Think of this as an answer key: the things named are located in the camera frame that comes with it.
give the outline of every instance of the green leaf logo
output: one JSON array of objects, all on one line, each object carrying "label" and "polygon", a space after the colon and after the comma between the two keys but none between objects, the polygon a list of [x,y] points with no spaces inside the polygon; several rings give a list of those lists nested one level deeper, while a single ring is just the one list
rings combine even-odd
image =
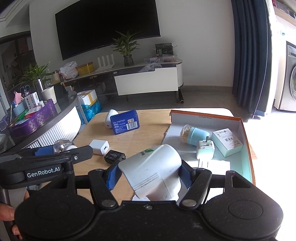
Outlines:
[{"label": "green leaf logo", "polygon": [[148,152],[153,152],[154,150],[152,150],[152,149],[147,149],[147,150],[145,150],[145,152],[146,153],[148,153]]}]

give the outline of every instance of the black tv screen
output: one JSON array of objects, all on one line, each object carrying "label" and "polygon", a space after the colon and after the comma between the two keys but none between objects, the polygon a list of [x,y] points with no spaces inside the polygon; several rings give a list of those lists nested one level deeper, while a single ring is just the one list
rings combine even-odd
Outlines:
[{"label": "black tv screen", "polygon": [[63,60],[111,45],[116,31],[160,37],[155,0],[80,0],[55,18]]}]

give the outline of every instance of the green plant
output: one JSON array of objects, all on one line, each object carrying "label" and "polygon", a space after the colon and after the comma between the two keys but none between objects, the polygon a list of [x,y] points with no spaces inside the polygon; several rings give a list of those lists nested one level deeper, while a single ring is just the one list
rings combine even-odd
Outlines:
[{"label": "green plant", "polygon": [[137,48],[137,45],[139,45],[137,43],[137,41],[134,41],[135,34],[131,34],[129,31],[126,33],[126,35],[124,35],[121,32],[116,31],[117,33],[120,34],[120,37],[118,39],[113,39],[114,43],[113,45],[115,45],[114,48],[116,52],[120,52],[121,54],[123,54],[123,56],[127,56],[127,55],[131,55],[131,52],[134,51]]},{"label": "green plant", "polygon": [[46,76],[52,75],[52,73],[46,73],[46,68],[48,67],[48,64],[38,66],[37,64],[33,67],[31,64],[29,65],[29,68],[24,70],[23,76],[20,78],[20,82],[26,82],[31,81],[32,85],[33,83],[40,78],[42,81],[45,81]]}]

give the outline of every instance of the black tabletop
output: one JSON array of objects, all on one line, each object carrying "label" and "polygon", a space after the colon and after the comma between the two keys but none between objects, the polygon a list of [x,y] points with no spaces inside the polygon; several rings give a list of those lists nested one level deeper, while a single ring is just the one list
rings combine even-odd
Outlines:
[{"label": "black tabletop", "polygon": [[2,138],[0,138],[0,153],[3,153],[5,151],[17,151],[32,144],[41,135],[55,126],[73,109],[73,107],[77,103],[77,98],[77,93],[75,91],[70,91],[67,94],[62,95],[61,98],[57,98],[57,103],[55,104],[55,117],[47,119],[42,125],[40,125],[33,133],[28,136],[12,138],[10,136],[9,129],[3,131],[2,134],[5,134],[6,136],[2,136]]}]

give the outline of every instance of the screw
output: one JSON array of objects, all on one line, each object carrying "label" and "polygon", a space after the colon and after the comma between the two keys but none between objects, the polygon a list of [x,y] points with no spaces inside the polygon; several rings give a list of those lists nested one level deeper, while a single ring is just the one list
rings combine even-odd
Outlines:
[{"label": "screw", "polygon": [[194,207],[197,205],[196,201],[192,200],[192,199],[185,199],[183,202],[182,202],[182,205],[184,207]]},{"label": "screw", "polygon": [[152,210],[152,209],[153,209],[153,207],[152,207],[151,205],[148,205],[148,204],[145,205],[144,208],[145,208],[146,210]]},{"label": "screw", "polygon": [[114,207],[116,205],[116,202],[114,200],[103,200],[102,205],[104,207]]}]

